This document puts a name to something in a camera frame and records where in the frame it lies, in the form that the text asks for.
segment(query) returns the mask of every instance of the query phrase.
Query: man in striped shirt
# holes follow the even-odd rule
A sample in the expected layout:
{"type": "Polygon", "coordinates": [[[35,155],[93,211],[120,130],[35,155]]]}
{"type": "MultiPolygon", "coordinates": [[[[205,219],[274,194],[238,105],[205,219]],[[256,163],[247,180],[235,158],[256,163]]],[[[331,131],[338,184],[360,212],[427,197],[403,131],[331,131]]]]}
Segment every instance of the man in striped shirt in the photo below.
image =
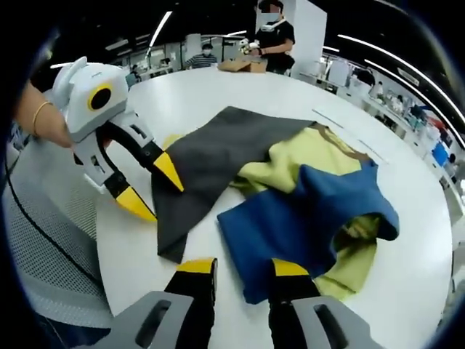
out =
{"type": "Polygon", "coordinates": [[[211,44],[204,44],[202,46],[202,53],[190,58],[185,63],[186,68],[189,68],[189,67],[192,67],[192,69],[207,68],[207,67],[211,67],[212,64],[218,63],[217,58],[211,54],[212,49],[213,47],[211,44]]]}

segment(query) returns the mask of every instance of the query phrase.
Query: dark gray cloth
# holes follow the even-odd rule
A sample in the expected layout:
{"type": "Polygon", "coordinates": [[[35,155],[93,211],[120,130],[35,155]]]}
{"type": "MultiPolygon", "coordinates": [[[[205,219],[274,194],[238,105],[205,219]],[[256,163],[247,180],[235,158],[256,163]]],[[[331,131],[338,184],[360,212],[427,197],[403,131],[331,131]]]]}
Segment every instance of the dark gray cloth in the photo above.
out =
{"type": "Polygon", "coordinates": [[[240,169],[248,162],[268,160],[273,144],[311,123],[227,107],[170,146],[166,152],[185,190],[179,193],[163,178],[152,176],[158,255],[181,263],[189,230],[209,213],[240,169]]]}

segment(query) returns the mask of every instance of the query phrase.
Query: black cable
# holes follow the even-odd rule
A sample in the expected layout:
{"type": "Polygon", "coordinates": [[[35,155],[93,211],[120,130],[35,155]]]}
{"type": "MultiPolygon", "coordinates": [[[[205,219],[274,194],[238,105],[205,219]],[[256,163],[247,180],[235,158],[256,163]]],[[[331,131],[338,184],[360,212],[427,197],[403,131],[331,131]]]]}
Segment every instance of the black cable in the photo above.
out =
{"type": "Polygon", "coordinates": [[[50,236],[48,236],[45,233],[45,231],[41,227],[39,227],[37,223],[31,218],[31,216],[26,212],[23,205],[20,203],[19,198],[16,195],[15,189],[13,188],[13,184],[10,178],[10,172],[8,170],[6,159],[5,159],[4,164],[5,164],[5,175],[7,177],[9,189],[12,192],[13,199],[15,200],[17,207],[20,209],[21,213],[23,213],[23,216],[49,243],[51,243],[54,246],[55,249],[57,249],[63,255],[63,257],[65,257],[72,265],[76,267],[77,270],[79,270],[84,276],[86,276],[100,291],[105,293],[105,289],[103,287],[103,283],[101,282],[101,280],[98,280],[91,273],[89,273],[87,270],[82,268],[79,265],[79,263],[77,263],[59,244],[57,244],[50,236]]]}

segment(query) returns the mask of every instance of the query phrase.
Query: gold bracelet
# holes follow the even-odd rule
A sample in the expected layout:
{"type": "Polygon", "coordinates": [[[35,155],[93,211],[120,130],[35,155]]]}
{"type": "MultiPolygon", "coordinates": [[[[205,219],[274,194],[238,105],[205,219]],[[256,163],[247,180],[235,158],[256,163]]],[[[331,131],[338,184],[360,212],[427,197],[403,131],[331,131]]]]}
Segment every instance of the gold bracelet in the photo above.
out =
{"type": "Polygon", "coordinates": [[[36,121],[37,121],[37,115],[40,113],[42,108],[47,105],[47,104],[52,104],[52,102],[46,101],[41,104],[40,107],[37,108],[37,111],[34,113],[34,117],[32,118],[32,134],[37,137],[37,132],[36,132],[36,121]]]}

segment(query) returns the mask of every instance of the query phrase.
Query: gray gripper base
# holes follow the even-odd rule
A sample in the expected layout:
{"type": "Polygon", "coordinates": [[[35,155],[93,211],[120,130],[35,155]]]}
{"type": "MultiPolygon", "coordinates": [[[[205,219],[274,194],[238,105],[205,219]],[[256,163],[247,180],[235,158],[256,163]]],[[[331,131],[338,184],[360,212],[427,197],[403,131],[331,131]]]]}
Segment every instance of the gray gripper base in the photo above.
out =
{"type": "Polygon", "coordinates": [[[307,348],[383,348],[371,339],[369,325],[335,298],[305,298],[292,301],[292,305],[302,325],[307,348]]]}
{"type": "Polygon", "coordinates": [[[192,297],[179,294],[150,292],[114,318],[107,337],[90,347],[80,348],[175,349],[192,301],[192,297]],[[155,328],[155,335],[150,336],[155,328]]]}

